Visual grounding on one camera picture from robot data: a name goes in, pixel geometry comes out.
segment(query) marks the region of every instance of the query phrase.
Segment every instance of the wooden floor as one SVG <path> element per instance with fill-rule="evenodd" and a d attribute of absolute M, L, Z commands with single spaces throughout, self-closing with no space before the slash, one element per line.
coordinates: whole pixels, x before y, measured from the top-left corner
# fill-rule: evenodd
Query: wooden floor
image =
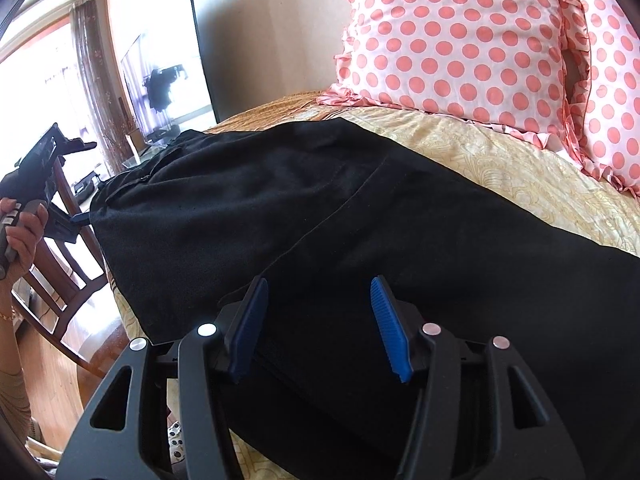
<path fill-rule="evenodd" d="M 68 247 L 90 278 L 100 274 L 98 265 L 84 244 L 68 244 Z M 47 308 L 43 307 L 37 298 L 33 302 L 33 310 L 43 313 L 44 325 L 52 328 L 56 317 L 51 311 L 46 312 Z M 118 331 L 120 335 L 116 347 L 121 347 L 122 338 L 126 336 L 110 286 L 106 285 L 78 311 L 69 325 L 64 341 L 79 351 L 82 357 L 91 361 L 94 353 L 102 348 L 104 341 L 110 336 L 113 340 L 112 334 Z M 82 414 L 78 377 L 80 376 L 83 384 L 84 403 L 97 385 L 97 381 L 91 376 L 87 378 L 82 373 L 78 375 L 76 364 L 53 348 L 26 322 L 18 330 L 18 347 L 32 414 L 40 423 L 47 445 L 64 450 Z M 106 368 L 112 363 L 113 358 L 108 359 Z"/>

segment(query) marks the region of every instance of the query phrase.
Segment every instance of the finger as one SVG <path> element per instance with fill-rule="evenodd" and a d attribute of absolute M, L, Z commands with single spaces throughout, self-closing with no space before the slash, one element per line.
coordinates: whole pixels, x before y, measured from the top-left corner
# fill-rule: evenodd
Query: finger
<path fill-rule="evenodd" d="M 27 245 L 23 241 L 12 236 L 8 236 L 6 241 L 9 246 L 18 253 L 18 262 L 20 263 L 20 266 L 24 270 L 29 270 L 33 263 L 33 255 L 29 252 Z"/>
<path fill-rule="evenodd" d="M 32 213 L 20 213 L 20 222 L 29 231 L 31 231 L 38 240 L 42 239 L 44 234 L 44 225 L 40 221 L 40 218 Z"/>
<path fill-rule="evenodd" d="M 10 213 L 15 209 L 15 198 L 3 198 L 0 200 L 0 211 L 3 213 Z"/>
<path fill-rule="evenodd" d="M 29 254 L 31 254 L 32 256 L 36 253 L 36 244 L 38 243 L 38 238 L 26 227 L 7 227 L 6 236 L 7 238 L 11 237 L 25 244 L 27 246 L 27 249 L 29 250 Z"/>
<path fill-rule="evenodd" d="M 38 218 L 40 219 L 40 223 L 42 224 L 42 229 L 44 232 L 44 227 L 47 225 L 47 222 L 49 221 L 49 211 L 47 211 L 47 208 L 44 207 L 42 204 L 40 204 L 38 206 L 38 211 L 36 212 L 36 214 L 38 215 Z"/>

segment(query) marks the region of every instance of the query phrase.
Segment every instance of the window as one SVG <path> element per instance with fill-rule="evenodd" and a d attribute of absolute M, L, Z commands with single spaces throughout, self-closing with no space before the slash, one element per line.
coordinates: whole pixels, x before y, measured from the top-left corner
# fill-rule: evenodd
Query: window
<path fill-rule="evenodd" d="M 69 138 L 95 140 L 78 77 L 68 19 L 28 41 L 0 64 L 0 177 L 53 123 Z M 66 158 L 65 175 L 74 184 L 97 168 L 98 150 Z"/>

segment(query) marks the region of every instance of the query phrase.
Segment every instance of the gold patterned bedspread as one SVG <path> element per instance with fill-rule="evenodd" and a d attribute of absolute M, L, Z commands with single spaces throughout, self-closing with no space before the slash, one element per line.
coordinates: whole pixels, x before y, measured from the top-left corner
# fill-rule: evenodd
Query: gold patterned bedspread
<path fill-rule="evenodd" d="M 232 117 L 207 133 L 263 130 L 286 121 L 342 117 L 457 171 L 548 224 L 640 256 L 640 205 L 606 181 L 581 174 L 553 152 L 488 128 L 419 111 L 317 105 L 317 95 L 306 92 L 279 99 Z M 127 335 L 132 339 L 143 336 L 112 279 L 111 288 Z M 177 381 L 168 384 L 167 404 L 179 413 Z M 293 478 L 235 435 L 233 440 L 246 479 Z"/>

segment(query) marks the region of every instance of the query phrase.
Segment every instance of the chair backrest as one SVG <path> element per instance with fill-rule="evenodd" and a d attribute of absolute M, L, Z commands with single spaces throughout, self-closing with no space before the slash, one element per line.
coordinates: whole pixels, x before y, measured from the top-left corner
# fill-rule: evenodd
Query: chair backrest
<path fill-rule="evenodd" d="M 54 174 L 60 197 L 62 198 L 68 213 L 71 215 L 79 213 L 80 207 L 71 192 L 71 188 L 66 181 L 59 161 L 56 161 L 54 165 Z M 41 280 L 34 272 L 31 271 L 24 277 L 36 294 L 42 298 L 51 311 L 58 317 L 53 330 L 48 330 L 16 294 L 12 295 L 12 304 L 14 309 L 22 314 L 24 319 L 27 320 L 27 322 L 33 326 L 41 336 L 55 346 L 55 348 L 85 370 L 102 378 L 104 377 L 103 371 L 87 362 L 62 341 L 62 338 L 69 327 L 69 323 L 78 310 L 80 310 L 80 307 L 82 307 L 94 293 L 107 284 L 107 275 L 104 272 L 102 252 L 100 251 L 100 245 L 98 245 L 94 232 L 89 227 L 82 228 L 81 238 L 96 262 L 100 265 L 100 268 L 102 269 L 100 276 L 94 279 L 89 278 L 84 270 L 82 270 L 76 259 L 71 255 L 66 245 L 62 242 L 56 242 L 62 259 L 66 260 L 65 263 L 68 265 L 70 270 L 74 272 L 82 282 L 84 282 L 84 286 L 80 286 L 76 280 L 73 279 L 72 274 L 63 267 L 65 264 L 60 258 L 56 257 L 51 248 L 47 245 L 46 241 L 41 240 L 36 247 L 34 266 L 44 280 Z M 59 301 L 57 301 L 49 292 L 51 289 L 60 298 Z"/>

